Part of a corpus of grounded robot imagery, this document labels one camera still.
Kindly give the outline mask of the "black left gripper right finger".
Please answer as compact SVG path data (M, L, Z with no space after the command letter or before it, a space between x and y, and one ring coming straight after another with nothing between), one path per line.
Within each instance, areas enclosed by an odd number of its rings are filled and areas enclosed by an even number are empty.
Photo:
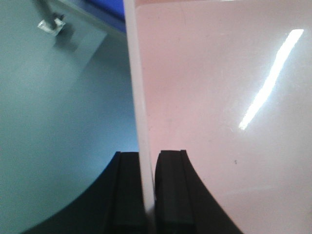
M159 234L240 234L199 178L185 150L163 150L155 171Z

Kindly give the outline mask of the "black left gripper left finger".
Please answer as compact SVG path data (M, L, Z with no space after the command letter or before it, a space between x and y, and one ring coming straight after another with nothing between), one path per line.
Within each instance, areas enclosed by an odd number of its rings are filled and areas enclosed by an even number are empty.
M78 198L27 234L146 234L139 155L116 152Z

